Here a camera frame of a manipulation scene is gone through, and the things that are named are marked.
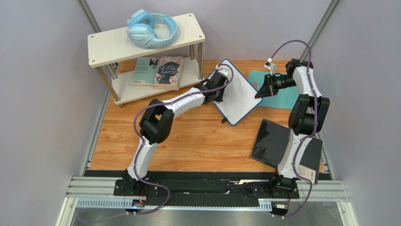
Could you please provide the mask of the small blue-framed whiteboard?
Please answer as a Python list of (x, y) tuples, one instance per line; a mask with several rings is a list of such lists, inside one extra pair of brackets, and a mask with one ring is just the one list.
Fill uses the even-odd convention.
[(229, 59), (224, 59), (218, 65), (230, 69), (229, 79), (233, 79), (225, 88), (223, 101), (215, 101), (214, 104), (223, 115), (222, 123), (236, 125), (262, 101), (262, 98), (255, 99), (257, 90)]

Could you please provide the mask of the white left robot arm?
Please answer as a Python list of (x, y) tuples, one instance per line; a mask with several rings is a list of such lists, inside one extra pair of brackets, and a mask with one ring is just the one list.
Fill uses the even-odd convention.
[(150, 161), (157, 147), (170, 135), (173, 121), (186, 111), (213, 101), (222, 101), (225, 87), (233, 80), (233, 75), (225, 75), (226, 69), (216, 69), (212, 75), (194, 85), (184, 94), (170, 100), (153, 99), (142, 109), (139, 122), (140, 130), (138, 149), (132, 163), (125, 170), (121, 179), (115, 183), (114, 195), (139, 195), (147, 183)]

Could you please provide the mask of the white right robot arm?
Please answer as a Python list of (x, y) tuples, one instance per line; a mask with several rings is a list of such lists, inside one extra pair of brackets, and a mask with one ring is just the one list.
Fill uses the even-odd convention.
[(303, 171), (300, 164), (304, 152), (314, 137), (322, 129), (330, 100), (319, 92), (314, 80), (313, 64), (310, 61), (291, 59), (286, 64), (286, 74), (277, 75), (272, 58), (267, 59), (264, 67), (270, 71), (256, 98), (272, 97), (279, 90), (297, 87), (298, 98), (289, 115), (289, 142), (281, 162), (273, 176), (269, 192), (274, 197), (290, 194), (296, 187), (296, 180), (314, 183), (311, 171)]

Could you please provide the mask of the teal cutting board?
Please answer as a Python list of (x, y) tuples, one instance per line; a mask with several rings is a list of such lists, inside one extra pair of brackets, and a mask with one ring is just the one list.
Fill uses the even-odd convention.
[[(255, 89), (259, 90), (263, 85), (265, 75), (267, 74), (270, 73), (264, 71), (251, 71), (249, 73), (248, 81), (255, 86)], [(296, 86), (280, 89), (277, 95), (273, 97), (264, 97), (258, 106), (292, 110), (298, 95), (299, 92)]]

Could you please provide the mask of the black slate board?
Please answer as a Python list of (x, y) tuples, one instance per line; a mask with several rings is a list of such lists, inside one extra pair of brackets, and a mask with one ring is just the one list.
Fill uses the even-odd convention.
[[(289, 133), (289, 128), (263, 119), (250, 154), (251, 158), (277, 167), (285, 154)], [(315, 171), (315, 185), (318, 184), (322, 144), (320, 139), (312, 138), (300, 161), (300, 165)]]

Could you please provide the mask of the Little Women book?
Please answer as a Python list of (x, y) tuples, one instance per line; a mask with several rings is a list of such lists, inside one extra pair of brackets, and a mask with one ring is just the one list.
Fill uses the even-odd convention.
[(179, 90), (183, 68), (182, 56), (162, 56), (154, 78), (155, 89)]

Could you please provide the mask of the teal paperback book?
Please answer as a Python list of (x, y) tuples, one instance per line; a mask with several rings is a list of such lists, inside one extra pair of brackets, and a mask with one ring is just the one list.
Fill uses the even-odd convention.
[(140, 57), (131, 79), (133, 87), (153, 87), (154, 78), (159, 65), (159, 58)]

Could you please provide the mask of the white two-tier shelf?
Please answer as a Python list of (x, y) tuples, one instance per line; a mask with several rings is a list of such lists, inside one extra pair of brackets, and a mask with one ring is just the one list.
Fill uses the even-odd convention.
[(167, 51), (189, 47), (190, 56), (183, 59), (180, 88), (188, 87), (203, 79), (203, 43), (205, 35), (193, 13), (173, 17), (178, 28), (176, 42), (166, 48), (145, 49), (138, 47), (127, 36), (127, 28), (118, 28), (88, 35), (88, 64), (95, 68), (107, 85), (114, 102), (123, 108), (125, 103), (154, 96), (164, 92), (152, 87), (133, 87), (133, 73), (117, 74), (111, 67), (113, 63), (123, 66), (123, 61), (138, 57), (149, 57), (154, 54), (168, 55)]

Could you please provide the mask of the light blue headphones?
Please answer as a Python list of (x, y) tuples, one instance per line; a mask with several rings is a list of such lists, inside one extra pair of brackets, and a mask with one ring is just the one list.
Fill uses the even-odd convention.
[[(169, 36), (161, 39), (154, 30), (157, 23), (167, 25)], [(127, 20), (127, 36), (132, 43), (141, 48), (165, 48), (177, 39), (179, 28), (175, 20), (167, 15), (139, 10)]]

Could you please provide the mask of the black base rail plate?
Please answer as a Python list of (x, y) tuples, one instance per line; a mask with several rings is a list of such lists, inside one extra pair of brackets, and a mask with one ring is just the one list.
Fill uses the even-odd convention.
[(123, 172), (113, 194), (172, 207), (257, 207), (259, 199), (299, 199), (296, 187), (291, 193), (275, 189), (274, 179), (272, 172), (149, 171), (143, 183)]

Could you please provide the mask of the aluminium frame rail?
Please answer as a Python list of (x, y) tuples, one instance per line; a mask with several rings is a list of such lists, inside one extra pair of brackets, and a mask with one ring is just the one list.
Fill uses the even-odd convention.
[[(117, 178), (101, 177), (72, 177), (67, 189), (66, 198), (88, 198), (96, 200), (100, 207), (128, 207), (128, 202), (139, 199), (139, 196), (115, 196), (115, 182)], [(202, 207), (200, 205), (190, 205), (185, 207), (180, 204), (178, 207), (165, 208), (172, 210), (238, 210), (256, 211), (267, 210), (267, 202), (272, 202), (273, 198), (262, 198), (261, 203), (255, 207)], [(357, 226), (358, 222), (350, 203), (350, 198), (345, 187), (344, 181), (319, 180), (313, 186), (308, 202), (335, 202), (339, 209), (340, 219), (344, 226)]]

